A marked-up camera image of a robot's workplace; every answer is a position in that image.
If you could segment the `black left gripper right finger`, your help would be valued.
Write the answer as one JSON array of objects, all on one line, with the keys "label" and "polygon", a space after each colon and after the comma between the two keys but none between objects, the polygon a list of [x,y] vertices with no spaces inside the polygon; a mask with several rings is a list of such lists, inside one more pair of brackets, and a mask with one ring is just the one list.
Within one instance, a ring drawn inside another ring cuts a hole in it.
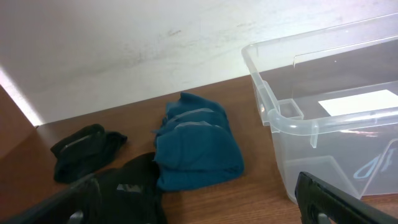
[{"label": "black left gripper right finger", "polygon": [[397,224],[396,218],[362,203],[308,172],[299,173],[295,198],[304,224]]}]

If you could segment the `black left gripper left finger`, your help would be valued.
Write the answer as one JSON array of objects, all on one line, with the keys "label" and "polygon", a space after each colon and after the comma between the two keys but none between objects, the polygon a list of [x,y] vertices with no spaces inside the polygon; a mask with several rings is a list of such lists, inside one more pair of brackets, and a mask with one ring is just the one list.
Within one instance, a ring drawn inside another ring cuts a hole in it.
[{"label": "black left gripper left finger", "polygon": [[6,224],[93,223],[101,207],[98,180],[87,175],[37,205],[6,220]]}]

